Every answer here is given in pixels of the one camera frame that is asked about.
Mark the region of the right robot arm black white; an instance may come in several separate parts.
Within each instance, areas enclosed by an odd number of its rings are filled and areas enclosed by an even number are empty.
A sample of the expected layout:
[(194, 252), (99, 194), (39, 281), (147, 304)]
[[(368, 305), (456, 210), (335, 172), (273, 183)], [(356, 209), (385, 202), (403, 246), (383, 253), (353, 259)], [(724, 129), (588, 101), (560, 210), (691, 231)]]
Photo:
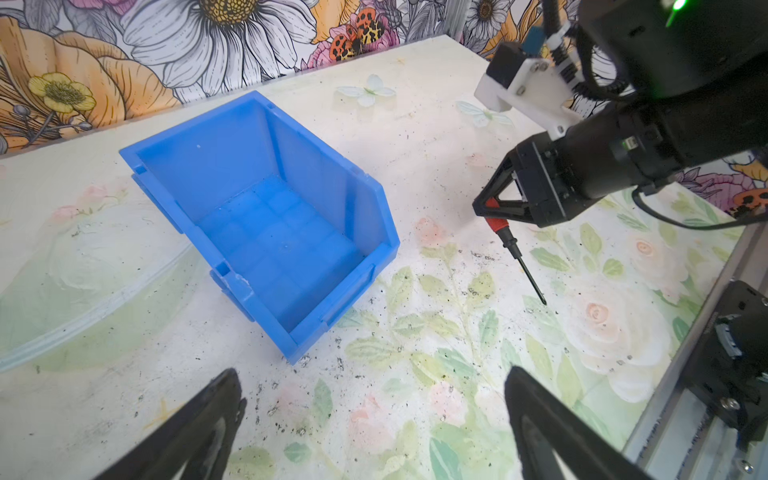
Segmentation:
[(540, 127), (476, 197), (478, 216), (556, 225), (766, 145), (765, 2), (583, 1), (567, 24), (546, 1), (542, 16), (549, 57), (504, 42), (475, 92)]

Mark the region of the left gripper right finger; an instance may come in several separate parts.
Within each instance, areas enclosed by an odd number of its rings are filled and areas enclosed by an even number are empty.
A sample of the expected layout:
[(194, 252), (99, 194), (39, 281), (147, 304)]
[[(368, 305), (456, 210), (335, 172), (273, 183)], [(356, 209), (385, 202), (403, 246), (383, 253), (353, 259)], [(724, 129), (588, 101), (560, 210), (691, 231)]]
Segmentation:
[(525, 369), (514, 366), (504, 397), (525, 479), (646, 479)]

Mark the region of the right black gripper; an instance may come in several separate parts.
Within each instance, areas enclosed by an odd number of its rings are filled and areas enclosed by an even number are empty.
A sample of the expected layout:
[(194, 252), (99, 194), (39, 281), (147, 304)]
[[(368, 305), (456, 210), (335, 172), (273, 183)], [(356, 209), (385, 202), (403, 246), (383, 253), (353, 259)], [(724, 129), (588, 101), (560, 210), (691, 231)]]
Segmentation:
[[(476, 216), (524, 222), (538, 227), (564, 223), (605, 197), (599, 188), (606, 171), (606, 147), (566, 137), (554, 142), (535, 134), (510, 150), (472, 202)], [(501, 200), (510, 186), (520, 200)]]

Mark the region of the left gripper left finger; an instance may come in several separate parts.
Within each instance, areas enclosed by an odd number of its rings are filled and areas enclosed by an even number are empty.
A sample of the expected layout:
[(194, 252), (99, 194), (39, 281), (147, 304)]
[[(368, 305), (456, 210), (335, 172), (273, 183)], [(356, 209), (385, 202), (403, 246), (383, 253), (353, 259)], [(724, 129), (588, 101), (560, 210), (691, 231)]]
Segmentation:
[(247, 399), (233, 368), (208, 385), (99, 479), (221, 479)]

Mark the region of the red handled black screwdriver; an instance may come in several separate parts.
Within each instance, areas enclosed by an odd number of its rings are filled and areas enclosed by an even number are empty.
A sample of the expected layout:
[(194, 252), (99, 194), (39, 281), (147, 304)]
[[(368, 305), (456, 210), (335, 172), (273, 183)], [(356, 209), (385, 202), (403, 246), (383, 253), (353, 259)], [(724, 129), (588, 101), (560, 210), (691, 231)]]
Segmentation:
[(522, 253), (518, 247), (517, 239), (510, 230), (509, 221), (506, 219), (495, 218), (495, 217), (486, 217), (485, 220), (489, 225), (489, 227), (491, 228), (491, 230), (499, 237), (503, 247), (506, 250), (508, 250), (509, 253), (512, 255), (512, 257), (519, 263), (525, 276), (527, 277), (528, 281), (530, 282), (531, 286), (536, 292), (540, 302), (543, 305), (547, 305), (547, 300), (543, 292), (539, 288), (537, 282), (533, 278), (530, 270), (528, 269), (527, 265), (525, 264), (525, 261), (522, 258)]

